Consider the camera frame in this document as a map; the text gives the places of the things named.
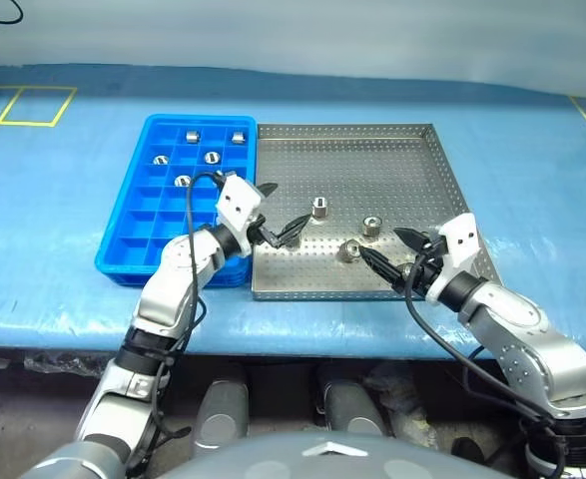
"metal bushing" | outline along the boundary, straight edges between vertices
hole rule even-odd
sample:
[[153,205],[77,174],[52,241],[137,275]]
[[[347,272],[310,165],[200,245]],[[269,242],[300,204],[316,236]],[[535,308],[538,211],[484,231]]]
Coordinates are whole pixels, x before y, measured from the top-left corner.
[[375,238],[379,236],[381,232],[381,221],[380,217],[366,217],[363,219],[363,235],[368,238]]
[[361,257],[359,242],[356,239],[349,239],[342,243],[336,256],[342,262],[353,262],[358,257]]
[[169,157],[166,155],[157,155],[153,158],[153,165],[167,165],[169,163]]
[[186,132],[186,143],[199,143],[200,132],[190,131]]
[[221,159],[222,156],[217,152],[207,152],[204,154],[204,163],[207,165],[216,165]]
[[317,197],[312,201],[312,217],[320,220],[328,216],[328,201],[324,197]]
[[244,132],[234,132],[231,142],[235,145],[243,145],[246,142],[246,135],[244,135]]
[[191,184],[191,177],[189,177],[188,175],[179,175],[175,178],[173,184],[176,187],[187,187]]

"black wire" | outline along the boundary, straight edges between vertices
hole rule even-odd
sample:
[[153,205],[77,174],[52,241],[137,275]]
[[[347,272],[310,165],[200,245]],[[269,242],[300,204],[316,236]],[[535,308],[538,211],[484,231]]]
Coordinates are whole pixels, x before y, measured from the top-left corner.
[[[198,173],[193,177],[193,179],[187,186],[186,191],[186,224],[189,231],[188,241],[189,249],[191,252],[191,301],[188,304],[182,302],[178,307],[177,315],[179,317],[182,316],[184,308],[189,308],[187,326],[182,336],[178,338],[177,341],[175,341],[175,344],[173,344],[173,346],[169,350],[169,353],[165,360],[162,361],[162,363],[160,364],[160,367],[158,368],[157,373],[155,375],[155,384],[151,391],[151,415],[158,429],[162,432],[162,434],[164,434],[164,438],[160,441],[160,444],[156,447],[156,449],[166,444],[171,439],[179,439],[181,437],[185,437],[191,432],[191,427],[189,426],[183,427],[178,430],[169,429],[169,427],[164,423],[164,418],[159,409],[159,395],[160,383],[162,381],[162,377],[164,376],[164,371],[167,369],[167,367],[173,366],[173,363],[175,362],[175,355],[178,351],[184,352],[184,350],[186,350],[189,341],[191,340],[191,335],[193,334],[193,331],[204,320],[204,317],[208,312],[206,304],[200,298],[200,290],[197,276],[197,262],[195,260],[195,241],[193,240],[193,189],[195,187],[195,183],[204,177],[209,177],[213,180],[216,179],[216,175],[211,172]],[[197,304],[199,304],[202,307],[202,313],[198,318],[196,318]]]
[[414,321],[425,331],[425,333],[430,336],[434,342],[436,342],[439,346],[441,346],[445,351],[454,357],[457,361],[459,361],[462,365],[467,367],[471,370],[474,374],[479,376],[483,381],[485,381],[489,386],[497,391],[501,392],[502,394],[506,395],[510,399],[517,401],[526,407],[533,410],[539,416],[546,418],[550,424],[554,423],[554,419],[550,415],[548,411],[543,409],[541,406],[536,404],[533,401],[530,401],[526,397],[523,397],[518,392],[514,391],[510,386],[504,384],[503,382],[499,381],[497,378],[492,376],[487,371],[483,370],[483,368],[477,366],[474,362],[470,359],[465,357],[461,354],[457,349],[455,349],[450,343],[448,343],[445,339],[439,336],[432,327],[421,317],[418,313],[416,308],[414,307],[414,302],[412,301],[412,287],[414,286],[414,279],[416,278],[417,272],[421,269],[423,264],[428,260],[428,257],[424,254],[419,254],[414,261],[414,264],[410,268],[410,274],[405,282],[405,305],[410,312],[410,315],[414,319]]
[[[485,349],[483,346],[479,346],[477,347],[474,351],[472,351],[470,353],[470,355],[468,355],[468,359],[471,361],[474,361],[474,358],[483,350]],[[520,414],[522,416],[525,416],[528,420],[530,420],[531,422],[537,422],[539,419],[537,416],[535,416],[533,413],[531,413],[530,411],[527,411],[526,409],[522,409],[520,407],[518,407],[516,404],[509,402],[509,401],[505,401],[503,399],[499,399],[498,397],[494,397],[490,394],[483,394],[481,392],[476,392],[474,391],[471,387],[470,387],[470,377],[469,377],[469,369],[466,366],[463,366],[463,373],[462,373],[462,383],[463,383],[463,389],[465,390],[465,392],[467,392],[470,396],[475,397],[477,399],[480,399],[482,401],[487,401],[487,402],[491,402],[492,404],[495,404],[499,407],[502,407],[504,409],[508,409],[510,411],[513,411],[517,414]]]
[[[484,349],[485,348],[483,346],[477,347],[475,350],[473,350],[468,355],[468,359],[471,361],[474,361],[474,358]],[[548,427],[548,422],[545,418],[543,418],[543,419],[536,418],[536,417],[530,415],[530,413],[527,410],[522,409],[520,407],[517,407],[516,404],[514,404],[514,403],[504,401],[502,399],[491,396],[489,394],[481,394],[479,392],[472,390],[472,388],[470,387],[469,369],[467,367],[463,367],[463,389],[465,389],[465,391],[468,394],[470,394],[471,396],[474,396],[478,399],[482,399],[484,401],[491,402],[497,406],[504,407],[506,409],[510,409],[510,410],[522,415],[522,416],[526,416],[526,418],[532,422],[531,425],[527,425],[527,426],[524,426],[522,424],[521,430],[519,431],[519,433],[517,433],[512,439],[510,439],[505,444],[502,444],[496,451],[494,451],[492,454],[490,454],[490,456],[485,460],[486,466],[491,466],[505,452],[509,451],[513,447],[516,447],[521,442],[523,442],[527,438],[527,436],[529,435],[531,430],[536,429],[536,428],[543,428],[547,435],[554,438],[554,448],[557,453],[557,459],[558,459],[557,464],[554,469],[554,472],[552,473],[552,475],[548,479],[561,477],[561,474],[563,474],[563,469],[565,469],[565,444],[564,444],[565,439],[563,437],[558,437],[556,434],[554,434],[554,432]]]
[[0,20],[0,25],[16,25],[24,19],[24,11],[22,10],[22,7],[20,7],[20,4],[17,3],[16,0],[9,0],[9,2],[17,8],[17,11],[19,12],[18,16],[14,20]]
[[523,409],[521,407],[516,407],[514,404],[511,404],[507,401],[504,401],[502,399],[498,399],[493,396],[489,396],[487,394],[480,394],[478,392],[472,391],[473,395],[475,395],[476,397],[481,397],[481,398],[489,400],[495,404],[499,404],[503,407],[506,407],[508,409],[515,410],[516,412],[518,412],[519,414],[521,414],[523,416],[526,416],[526,417],[531,416],[532,417],[531,420],[533,420],[533,422],[536,425],[541,425],[544,428],[545,433],[554,439],[554,448],[555,448],[555,451],[557,454],[556,467],[555,467],[554,471],[552,472],[552,474],[550,476],[548,476],[547,479],[559,479],[561,477],[561,475],[563,474],[563,470],[565,469],[566,444],[565,444],[564,437],[557,436],[556,434],[554,434],[552,429],[550,429],[549,426],[554,425],[554,418],[551,416],[551,414],[548,411],[546,411],[545,409],[543,409],[541,406],[536,404],[535,402],[530,401],[526,397],[523,397],[522,395],[520,395],[518,392],[513,390],[507,384],[504,384],[503,382],[499,381],[496,377],[492,376],[490,373],[485,371],[482,367],[475,364],[472,359],[474,359],[474,357],[476,357],[476,355],[483,350],[483,346],[479,346],[474,351],[472,351],[472,353],[470,354],[470,357],[465,357],[457,349],[455,349],[454,346],[452,346],[445,339],[443,339],[441,336],[439,336],[437,334],[437,332],[434,329],[432,329],[432,327],[430,327],[430,325],[425,321],[425,319],[423,319],[423,317],[419,314],[419,312],[414,307],[414,303],[412,301],[412,287],[414,286],[414,279],[416,278],[417,273],[421,270],[421,267],[423,266],[423,264],[427,260],[429,260],[429,257],[427,255],[421,254],[421,253],[418,254],[415,261],[414,261],[414,264],[410,268],[410,273],[409,273],[408,278],[405,282],[405,290],[404,290],[405,305],[407,306],[408,311],[410,312],[410,315],[415,320],[415,322],[421,327],[421,329],[423,329],[425,331],[425,333],[434,340],[434,342],[436,342],[448,354],[450,354],[452,357],[454,357],[457,361],[459,361],[464,366],[464,371],[463,371],[464,389],[468,390],[468,388],[469,388],[469,378],[468,378],[467,372],[472,371],[474,374],[479,376],[479,378],[483,379],[493,389],[496,389],[497,391],[501,392],[502,394],[504,394],[508,398],[514,400],[515,402],[523,404],[524,406],[526,406],[527,408],[531,409],[533,412],[535,412],[539,415],[539,417],[535,417],[534,415],[531,415],[529,411],[526,411],[525,409]]
[[[200,316],[194,321],[194,325],[187,326],[187,330],[188,329],[190,330],[190,332],[188,333],[188,338],[191,337],[191,334],[193,333],[193,329],[195,329],[195,327],[197,327],[197,325],[200,324],[204,320],[204,318],[206,317],[206,313],[207,313],[206,304],[204,303],[204,301],[200,297],[198,297],[198,303],[202,307],[202,312],[200,313]],[[183,350],[183,348],[180,347],[182,344],[184,345],[184,347],[186,347],[186,345],[183,343],[185,336],[186,335],[184,334],[182,336],[182,338],[177,340],[175,342],[175,344],[173,344],[171,349],[169,349],[167,359],[170,358],[172,360],[174,358],[175,353],[179,349]],[[160,389],[161,389],[160,383],[162,381],[162,377],[164,376],[164,371],[166,370],[166,368],[167,368],[167,361],[164,360],[160,364],[160,367],[158,368],[157,373],[155,374],[154,385],[153,385],[153,389],[151,390],[151,416],[153,417],[153,422],[155,423],[157,428],[164,435],[164,439],[159,441],[159,443],[155,446],[154,450],[159,449],[161,446],[163,446],[164,444],[169,442],[171,439],[179,439],[182,437],[186,437],[191,432],[191,427],[189,427],[189,426],[183,427],[178,430],[172,430],[164,423],[164,416],[160,412],[160,407],[159,407],[159,396],[160,396]]]

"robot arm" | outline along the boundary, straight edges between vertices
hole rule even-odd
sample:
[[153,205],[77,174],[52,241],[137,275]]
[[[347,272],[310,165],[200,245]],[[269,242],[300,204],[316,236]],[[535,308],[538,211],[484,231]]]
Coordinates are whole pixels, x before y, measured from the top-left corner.
[[[309,219],[299,217],[275,235],[264,227],[262,200],[277,185],[255,188],[234,174],[216,175],[223,186],[217,203],[218,224],[193,233],[198,290],[234,255],[247,256],[253,244],[280,247],[294,240]],[[157,410],[158,395],[170,381],[175,356],[188,342],[193,323],[193,267],[188,236],[172,239],[160,266],[142,290],[131,326],[116,357],[109,361],[76,431],[63,446],[24,478],[124,478],[144,470],[161,434],[170,431]]]
[[[474,215],[446,223],[436,239],[412,229],[395,232],[425,255],[413,275],[412,290],[433,304],[458,313],[459,322],[497,360],[508,385],[553,422],[552,432],[567,445],[565,474],[586,478],[586,352],[558,332],[530,299],[470,273],[479,252]],[[412,267],[395,267],[385,256],[361,247],[361,257],[392,288],[403,293]],[[547,477],[555,470],[553,442],[543,431],[530,433],[526,456]]]

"white wall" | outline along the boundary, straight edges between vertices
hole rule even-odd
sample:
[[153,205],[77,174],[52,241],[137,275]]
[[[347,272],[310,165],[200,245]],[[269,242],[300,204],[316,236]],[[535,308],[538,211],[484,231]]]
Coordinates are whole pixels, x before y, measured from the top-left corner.
[[[0,65],[469,80],[586,96],[586,0],[19,0]],[[14,15],[0,0],[0,16]]]

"perforated metal tray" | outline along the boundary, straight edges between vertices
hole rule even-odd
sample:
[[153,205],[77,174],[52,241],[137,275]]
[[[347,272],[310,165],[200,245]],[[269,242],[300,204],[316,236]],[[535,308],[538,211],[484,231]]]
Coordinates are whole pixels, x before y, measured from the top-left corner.
[[[297,247],[256,248],[257,299],[398,298],[361,259],[339,261],[339,246],[355,239],[396,264],[412,261],[393,228],[431,231],[468,211],[432,125],[260,125],[257,178],[280,185],[263,209],[273,231],[309,213],[314,198],[328,201],[327,218],[311,220]],[[362,235],[369,216],[383,220],[375,240]],[[474,272],[499,281],[480,242]]]

